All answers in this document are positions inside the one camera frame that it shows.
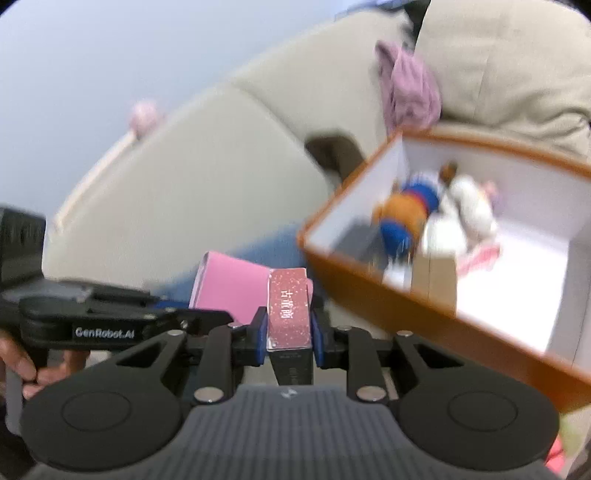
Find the person's left hand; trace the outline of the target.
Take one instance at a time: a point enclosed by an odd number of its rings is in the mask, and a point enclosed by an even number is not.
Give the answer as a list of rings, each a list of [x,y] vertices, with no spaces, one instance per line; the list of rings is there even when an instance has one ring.
[[[24,348],[7,331],[1,331],[1,362],[24,382],[22,394],[25,399],[83,370],[89,355],[84,351],[63,351],[59,365],[37,370]]]

